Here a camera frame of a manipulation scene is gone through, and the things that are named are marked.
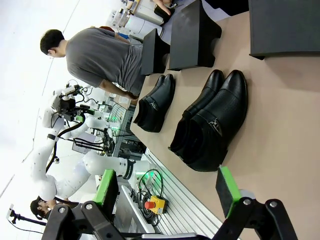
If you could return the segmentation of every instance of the brown tabletop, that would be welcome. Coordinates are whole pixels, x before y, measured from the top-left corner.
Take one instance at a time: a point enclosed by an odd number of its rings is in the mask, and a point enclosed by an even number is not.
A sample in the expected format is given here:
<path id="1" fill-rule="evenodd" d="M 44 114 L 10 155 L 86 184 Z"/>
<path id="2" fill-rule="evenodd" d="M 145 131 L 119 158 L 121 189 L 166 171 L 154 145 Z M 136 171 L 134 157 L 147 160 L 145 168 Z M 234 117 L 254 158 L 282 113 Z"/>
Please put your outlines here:
<path id="1" fill-rule="evenodd" d="M 217 22 L 221 39 L 214 50 L 214 67 L 166 71 L 176 79 L 175 95 L 160 133 L 132 132 L 221 221 L 223 211 L 215 190 L 216 172 L 196 172 L 168 150 L 183 111 L 199 96 L 209 74 L 220 69 L 243 71 L 248 83 L 246 120 L 223 162 L 238 187 L 257 200 L 280 199 L 297 236 L 319 239 L 320 216 L 320 57 L 249 56 L 250 23 L 245 12 Z M 160 74 L 145 79 L 141 95 L 149 93 Z M 245 229 L 243 240 L 258 239 Z"/>

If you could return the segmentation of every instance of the wall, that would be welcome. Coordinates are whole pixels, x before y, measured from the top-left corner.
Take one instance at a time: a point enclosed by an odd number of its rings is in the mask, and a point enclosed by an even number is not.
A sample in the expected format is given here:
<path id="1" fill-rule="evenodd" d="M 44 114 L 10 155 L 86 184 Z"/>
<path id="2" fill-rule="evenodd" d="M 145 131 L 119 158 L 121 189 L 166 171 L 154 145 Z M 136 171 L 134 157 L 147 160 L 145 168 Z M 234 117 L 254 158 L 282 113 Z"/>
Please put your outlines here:
<path id="1" fill-rule="evenodd" d="M 63 87 L 73 78 L 67 71 L 65 59 L 52 60 L 40 51 L 41 36 L 48 29 L 65 29 L 64 35 L 68 39 L 82 29 L 104 25 L 111 9 L 117 7 L 119 2 L 0 1 L 0 191 L 16 173 L 0 198 L 0 239 L 41 239 L 38 233 L 16 230 L 5 219 L 10 203 L 14 203 L 14 209 L 21 215 L 35 219 L 29 205 L 37 197 L 37 192 L 25 175 L 26 166 L 19 163 L 32 149 L 33 143 L 36 147 L 46 139 L 46 131 L 39 122 L 36 124 L 39 108 L 45 105 L 54 89 Z M 101 99 L 103 95 L 103 91 L 94 89 L 91 96 Z M 57 155 L 61 163 L 50 169 L 50 173 L 57 179 L 68 174 L 81 158 L 77 152 L 71 151 L 69 142 L 62 141 L 58 143 Z M 83 194 L 92 192 L 94 188 L 93 180 L 88 181 L 81 191 L 70 199 L 79 200 Z M 18 221 L 16 226 L 40 232 L 44 230 L 41 226 L 23 221 Z"/>

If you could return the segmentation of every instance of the man's hand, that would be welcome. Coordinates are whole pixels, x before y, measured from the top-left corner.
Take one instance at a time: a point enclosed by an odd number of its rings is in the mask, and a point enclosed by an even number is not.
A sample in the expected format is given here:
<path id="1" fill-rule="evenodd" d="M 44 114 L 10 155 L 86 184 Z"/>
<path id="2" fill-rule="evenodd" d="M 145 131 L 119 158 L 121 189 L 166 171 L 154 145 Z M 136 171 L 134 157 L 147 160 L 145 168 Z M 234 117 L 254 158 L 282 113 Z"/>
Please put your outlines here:
<path id="1" fill-rule="evenodd" d="M 131 101 L 138 100 L 139 96 L 133 95 L 131 92 L 126 92 L 125 97 Z"/>
<path id="2" fill-rule="evenodd" d="M 170 0 L 153 0 L 155 4 L 157 4 L 163 11 L 166 12 L 166 14 L 168 14 L 169 16 L 171 15 L 171 12 L 169 11 L 169 9 L 166 7 L 165 4 L 170 3 Z"/>

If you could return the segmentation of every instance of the person with black hair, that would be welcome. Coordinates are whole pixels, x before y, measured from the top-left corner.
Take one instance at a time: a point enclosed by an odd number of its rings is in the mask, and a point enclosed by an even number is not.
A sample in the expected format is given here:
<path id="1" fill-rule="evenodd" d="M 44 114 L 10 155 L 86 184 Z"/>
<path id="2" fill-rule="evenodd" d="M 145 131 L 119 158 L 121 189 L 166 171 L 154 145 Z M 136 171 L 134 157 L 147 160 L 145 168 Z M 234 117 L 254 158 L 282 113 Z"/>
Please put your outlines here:
<path id="1" fill-rule="evenodd" d="M 57 201 L 52 199 L 50 201 L 44 201 L 39 196 L 36 200 L 33 200 L 30 204 L 30 210 L 38 220 L 48 220 L 51 210 L 57 205 Z"/>
<path id="2" fill-rule="evenodd" d="M 51 29 L 42 37 L 40 49 L 53 58 L 65 57 L 69 73 L 95 88 L 130 100 L 141 92 L 142 45 L 130 44 L 118 33 L 90 27 L 66 40 L 61 31 Z"/>

